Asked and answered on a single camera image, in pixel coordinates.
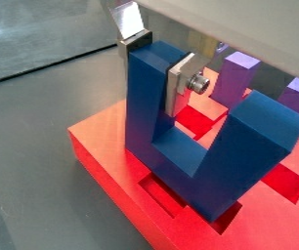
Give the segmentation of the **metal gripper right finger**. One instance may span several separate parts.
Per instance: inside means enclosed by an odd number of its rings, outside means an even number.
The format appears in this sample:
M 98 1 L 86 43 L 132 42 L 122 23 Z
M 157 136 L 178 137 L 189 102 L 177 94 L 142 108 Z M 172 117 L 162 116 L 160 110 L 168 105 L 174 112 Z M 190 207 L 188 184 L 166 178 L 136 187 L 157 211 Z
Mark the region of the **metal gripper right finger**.
M 209 87 L 204 68 L 209 59 L 189 52 L 166 71 L 165 108 L 168 116 L 174 117 L 188 104 L 190 94 L 201 95 Z

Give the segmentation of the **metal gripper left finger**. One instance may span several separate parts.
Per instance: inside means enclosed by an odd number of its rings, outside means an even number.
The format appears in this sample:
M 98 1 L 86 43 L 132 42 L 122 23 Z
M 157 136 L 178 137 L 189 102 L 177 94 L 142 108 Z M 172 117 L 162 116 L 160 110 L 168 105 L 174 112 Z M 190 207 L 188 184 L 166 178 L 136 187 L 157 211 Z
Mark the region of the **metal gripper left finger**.
M 134 0 L 100 0 L 110 22 L 117 28 L 118 54 L 128 66 L 129 53 L 152 43 L 138 4 Z

